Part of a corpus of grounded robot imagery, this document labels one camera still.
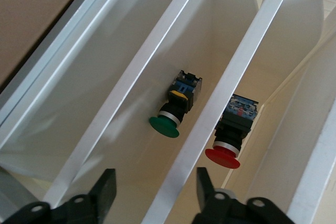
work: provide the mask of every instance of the green push button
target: green push button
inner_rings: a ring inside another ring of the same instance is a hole
[[[149,122],[151,126],[162,135],[175,138],[180,134],[176,129],[176,123],[165,116],[160,115],[157,118],[151,117],[149,118]]]

